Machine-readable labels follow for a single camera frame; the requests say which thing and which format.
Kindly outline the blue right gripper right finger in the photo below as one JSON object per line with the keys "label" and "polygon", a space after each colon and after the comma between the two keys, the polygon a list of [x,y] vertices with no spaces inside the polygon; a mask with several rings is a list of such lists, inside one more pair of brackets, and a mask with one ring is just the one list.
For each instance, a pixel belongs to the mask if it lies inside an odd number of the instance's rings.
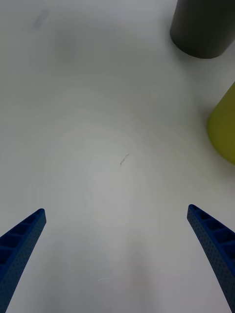
{"label": "blue right gripper right finger", "polygon": [[235,312],[235,233],[194,204],[188,206],[187,220]]}

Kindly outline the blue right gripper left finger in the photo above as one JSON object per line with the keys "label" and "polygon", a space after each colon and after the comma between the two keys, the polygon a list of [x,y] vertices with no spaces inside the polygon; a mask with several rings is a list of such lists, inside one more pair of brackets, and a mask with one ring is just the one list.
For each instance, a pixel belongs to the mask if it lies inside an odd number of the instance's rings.
{"label": "blue right gripper left finger", "polygon": [[0,312],[6,312],[25,266],[46,225],[43,208],[0,238]]}

